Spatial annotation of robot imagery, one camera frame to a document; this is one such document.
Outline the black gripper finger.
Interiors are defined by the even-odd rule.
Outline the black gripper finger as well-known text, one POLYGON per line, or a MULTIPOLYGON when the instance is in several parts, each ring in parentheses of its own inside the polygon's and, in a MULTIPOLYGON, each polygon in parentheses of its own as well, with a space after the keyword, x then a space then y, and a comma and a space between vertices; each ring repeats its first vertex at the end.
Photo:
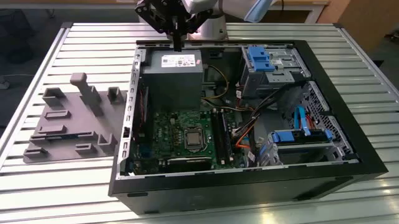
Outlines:
POLYGON ((177 41, 170 17, 165 16, 168 7, 160 0, 140 0, 134 7, 138 17, 149 24, 157 33, 164 33, 173 44, 173 51, 177 51, 177 41))
POLYGON ((177 52, 184 47, 185 35, 194 33, 206 20, 206 14, 194 14, 188 20, 182 15, 177 16, 177 52))

